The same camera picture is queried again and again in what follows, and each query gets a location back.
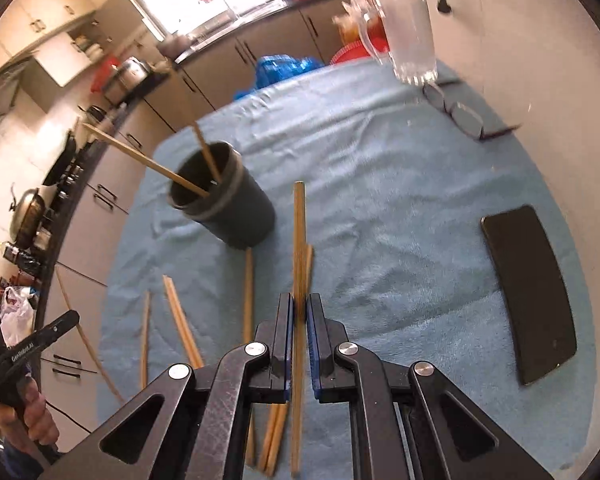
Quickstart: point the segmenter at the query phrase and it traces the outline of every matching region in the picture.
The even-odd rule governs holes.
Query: black cylindrical container
[[[209,149],[222,184],[214,183],[202,151],[198,151],[183,163],[178,174],[207,190],[209,196],[202,198],[172,182],[169,203],[227,245],[236,249],[253,247],[273,229],[276,219],[273,205],[243,166],[240,153],[230,144],[214,142]]]

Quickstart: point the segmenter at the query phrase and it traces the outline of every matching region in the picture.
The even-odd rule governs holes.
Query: wooden skewer
[[[171,314],[173,314],[173,320],[176,322],[178,334],[180,334],[180,340],[182,341],[182,345],[189,358],[189,364],[193,368],[202,368],[204,363],[200,356],[198,346],[196,345],[196,340],[193,339],[193,334],[189,329],[187,319],[182,311],[182,306],[180,305],[180,300],[178,298],[178,293],[176,292],[176,287],[173,284],[173,280],[169,276],[163,275],[162,282],[164,284],[164,291],[167,295]]]
[[[142,334],[141,352],[140,352],[140,388],[144,390],[148,383],[149,369],[149,316],[151,315],[151,293],[146,291],[144,294],[144,314],[142,315]]]
[[[69,296],[66,293],[66,289],[64,288],[64,283],[62,282],[62,278],[60,277],[60,272],[58,272],[57,267],[56,267],[56,278],[58,278],[58,285],[60,285],[60,292],[62,293],[62,297],[64,298],[64,305],[66,306],[67,310],[72,310],[71,303],[69,302]],[[109,390],[116,397],[116,399],[119,400],[120,404],[124,404],[125,399],[123,399],[122,395],[120,395],[120,392],[118,391],[118,389],[116,388],[116,385],[111,380],[111,377],[109,377],[109,374],[107,374],[107,371],[103,368],[102,363],[100,362],[100,359],[98,359],[98,355],[96,354],[96,351],[93,349],[93,346],[91,346],[91,343],[89,342],[89,338],[87,338],[87,335],[84,333],[84,330],[80,326],[80,323],[78,323],[75,327],[78,329],[78,333],[80,334],[80,339],[82,339],[82,342],[84,343],[84,346],[86,347],[87,352],[91,356],[91,359],[93,359],[93,362],[96,364],[96,368],[102,375],[102,378],[104,379],[104,381],[107,383]]]
[[[202,132],[200,131],[200,127],[198,123],[194,121],[192,124],[193,131],[196,133],[196,137],[198,138],[198,142],[200,143],[200,147],[202,148],[202,156],[205,157],[206,164],[209,167],[209,171],[211,171],[211,175],[214,180],[220,184],[222,182],[222,176],[220,176],[220,172],[218,171],[218,167],[216,166],[216,162],[214,160],[214,156],[211,154],[211,150],[209,149],[208,144],[205,141],[205,137],[202,136]]]
[[[169,64],[168,72],[170,77],[180,77],[171,64]],[[183,92],[175,92],[174,96],[178,101],[177,105],[180,108],[180,110],[185,115],[189,115],[188,110],[190,110],[191,106],[190,103],[187,101],[185,94]],[[202,148],[202,156],[205,158],[205,162],[209,168],[209,171],[211,172],[211,176],[214,178],[216,183],[220,184],[222,182],[222,176],[218,171],[218,167],[216,166],[214,156],[212,155],[211,150],[209,149],[209,146],[205,141],[205,137],[203,137],[202,132],[200,131],[198,123],[195,120],[192,120],[191,116],[184,119],[187,122],[190,121],[190,124],[193,127],[193,131],[196,133],[196,137],[198,138],[198,142],[200,143],[200,147]]]
[[[304,354],[306,325],[306,216],[304,211],[304,182],[294,184],[294,342],[291,378],[291,476],[300,473],[302,441],[302,394],[304,394]]]
[[[314,247],[309,245],[306,247],[306,288],[309,289],[311,282],[311,269],[314,257]],[[278,460],[278,451],[282,440],[283,430],[286,422],[287,404],[273,404],[269,411],[269,421],[267,422],[267,433],[264,437],[262,445],[262,454],[258,467],[267,476],[273,476],[276,471],[276,462]]]
[[[267,430],[264,434],[264,442],[262,443],[262,451],[260,452],[260,459],[258,460],[258,469],[263,473],[267,471],[267,460],[270,455],[271,441],[273,439],[273,432],[276,429],[276,421],[280,412],[280,406],[282,404],[272,404],[269,409],[269,420],[267,421]]]
[[[249,343],[253,340],[253,251],[247,248],[244,258],[244,313],[242,317],[242,342]],[[247,435],[247,450],[244,457],[247,466],[253,467],[256,463],[256,439],[253,421],[253,410]]]
[[[276,472],[276,462],[278,461],[278,452],[280,451],[280,444],[282,443],[282,434],[285,430],[286,412],[289,409],[289,403],[278,404],[277,406],[278,412],[275,417],[276,422],[273,429],[273,436],[271,437],[271,448],[269,450],[269,457],[267,458],[267,468],[265,469],[265,474],[267,476],[273,476],[273,473]]]
[[[167,178],[170,178],[176,184],[180,184],[182,187],[196,193],[197,195],[200,195],[203,198],[205,196],[209,196],[208,191],[205,191],[201,187],[196,186],[194,183],[189,182],[187,179],[182,178],[179,174],[173,173],[173,171],[169,170],[168,168],[165,168],[164,166],[161,166],[152,158],[149,158],[148,156],[138,152],[138,150],[134,150],[131,146],[127,146],[124,142],[120,142],[119,140],[114,139],[113,137],[107,135],[105,132],[97,129],[95,126],[91,126],[87,123],[83,123],[82,125],[85,128],[91,130],[95,134],[95,136],[98,137],[100,140],[103,140],[104,142],[110,144],[114,148],[119,149],[121,152],[140,162],[140,164],[144,164],[146,167],[157,171],[158,173],[164,175]]]

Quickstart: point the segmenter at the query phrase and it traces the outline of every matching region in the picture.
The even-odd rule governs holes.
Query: red basket
[[[102,91],[104,83],[107,82],[111,76],[111,72],[120,66],[121,61],[116,56],[107,56],[105,60],[100,64],[96,75],[93,77],[91,83],[91,93],[96,94]]]

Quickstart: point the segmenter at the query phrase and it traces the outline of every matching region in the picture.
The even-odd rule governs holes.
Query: smartphone
[[[576,353],[576,333],[560,267],[530,205],[480,221],[500,280],[518,376],[531,384]]]

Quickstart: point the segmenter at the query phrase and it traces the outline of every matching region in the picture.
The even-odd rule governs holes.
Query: blue tablecloth
[[[449,76],[441,68],[441,78]],[[465,85],[448,86],[500,125]],[[255,318],[270,319],[292,281],[292,183],[306,183],[313,292],[325,314],[382,359],[438,366],[547,469],[584,446],[596,382],[592,315],[578,255],[542,176],[513,136],[478,143],[414,87],[370,60],[327,67],[270,88],[200,121],[227,140],[271,198],[275,231],[254,249]],[[198,148],[190,128],[155,158],[177,170]],[[153,294],[150,376],[186,360],[162,291],[174,279],[203,358],[241,343],[244,253],[219,242],[166,202],[168,181],[148,171],[109,277],[100,357],[127,397],[138,391],[142,297]],[[560,369],[521,386],[504,298],[479,221],[532,204],[557,256],[578,351]],[[306,380],[302,477],[349,479],[346,405],[320,405]],[[98,391],[104,420],[118,408]],[[258,449],[265,417],[256,411]],[[283,445],[277,478],[288,478]],[[256,473],[246,472],[246,478]]]

